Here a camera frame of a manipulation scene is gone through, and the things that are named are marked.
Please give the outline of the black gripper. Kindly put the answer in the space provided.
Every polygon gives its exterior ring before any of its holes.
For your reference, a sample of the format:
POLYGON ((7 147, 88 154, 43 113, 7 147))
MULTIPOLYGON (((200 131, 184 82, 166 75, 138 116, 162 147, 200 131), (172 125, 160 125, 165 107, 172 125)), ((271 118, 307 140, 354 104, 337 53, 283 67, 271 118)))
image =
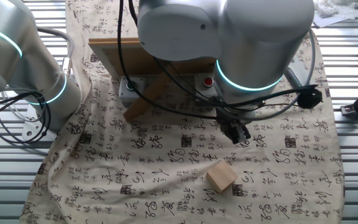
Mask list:
POLYGON ((232 119, 225 114, 217 113, 218 123, 220 124, 220 130, 233 144, 238 144, 243 140, 251 138, 250 132, 244 123, 239 120, 232 119))

